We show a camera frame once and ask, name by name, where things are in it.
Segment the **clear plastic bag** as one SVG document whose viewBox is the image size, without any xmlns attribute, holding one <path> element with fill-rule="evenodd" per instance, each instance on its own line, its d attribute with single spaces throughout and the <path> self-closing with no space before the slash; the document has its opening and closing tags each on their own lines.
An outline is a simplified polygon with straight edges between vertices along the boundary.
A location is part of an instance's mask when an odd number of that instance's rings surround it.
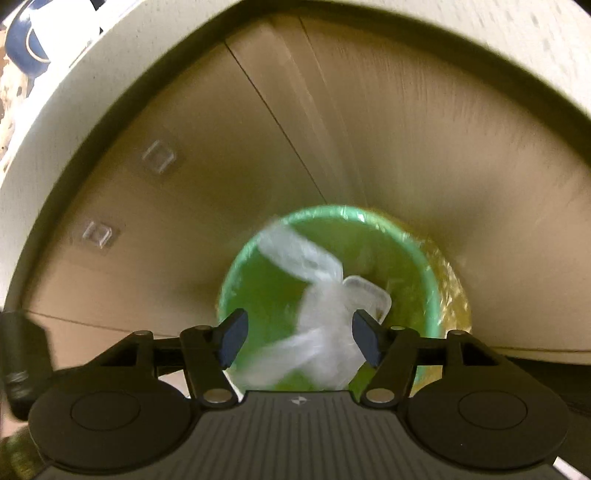
<svg viewBox="0 0 591 480">
<path fill-rule="evenodd" d="M 363 365 L 363 355 L 353 341 L 342 262 L 283 222 L 266 227 L 257 248 L 308 286 L 297 307 L 294 335 L 263 347 L 239 379 L 266 389 L 300 371 L 319 390 L 345 389 Z"/>
</svg>

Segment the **green lined trash bin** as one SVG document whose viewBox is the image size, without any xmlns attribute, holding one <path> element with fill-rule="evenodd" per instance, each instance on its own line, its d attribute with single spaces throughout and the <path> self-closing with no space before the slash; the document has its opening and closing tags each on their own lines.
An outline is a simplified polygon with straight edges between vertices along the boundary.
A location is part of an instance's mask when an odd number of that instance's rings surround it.
<svg viewBox="0 0 591 480">
<path fill-rule="evenodd" d="M 229 369 L 249 390 L 348 390 L 374 376 L 353 314 L 431 338 L 470 330 L 464 288 L 436 243 L 382 213 L 324 205 L 270 222 L 233 260 L 217 312 L 242 308 L 249 334 Z"/>
</svg>

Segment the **navy blue electric kettle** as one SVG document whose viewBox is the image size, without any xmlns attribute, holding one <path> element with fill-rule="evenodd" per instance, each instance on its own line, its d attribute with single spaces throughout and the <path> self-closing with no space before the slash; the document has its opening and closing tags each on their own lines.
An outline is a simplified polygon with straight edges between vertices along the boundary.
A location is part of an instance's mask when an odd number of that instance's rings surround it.
<svg viewBox="0 0 591 480">
<path fill-rule="evenodd" d="M 25 1 L 16 11 L 7 29 L 6 53 L 30 79 L 44 74 L 50 64 L 32 26 L 32 14 L 48 4 L 48 0 Z"/>
</svg>

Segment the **round wooden cutting board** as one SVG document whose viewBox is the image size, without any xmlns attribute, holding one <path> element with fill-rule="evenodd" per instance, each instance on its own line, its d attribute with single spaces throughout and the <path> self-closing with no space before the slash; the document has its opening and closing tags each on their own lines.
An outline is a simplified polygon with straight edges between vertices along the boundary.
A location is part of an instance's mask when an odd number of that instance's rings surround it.
<svg viewBox="0 0 591 480">
<path fill-rule="evenodd" d="M 28 76 L 9 59 L 6 35 L 1 33 L 1 178 L 9 168 L 8 149 L 15 129 L 17 109 L 28 96 Z"/>
</svg>

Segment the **white plastic food tray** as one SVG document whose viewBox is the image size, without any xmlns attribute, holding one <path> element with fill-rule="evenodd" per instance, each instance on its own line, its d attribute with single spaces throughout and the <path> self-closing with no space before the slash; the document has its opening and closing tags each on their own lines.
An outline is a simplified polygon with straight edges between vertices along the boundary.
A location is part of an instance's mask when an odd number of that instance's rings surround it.
<svg viewBox="0 0 591 480">
<path fill-rule="evenodd" d="M 346 277 L 342 286 L 346 290 L 349 309 L 363 309 L 380 324 L 384 322 L 392 308 L 392 298 L 386 290 L 357 275 Z"/>
</svg>

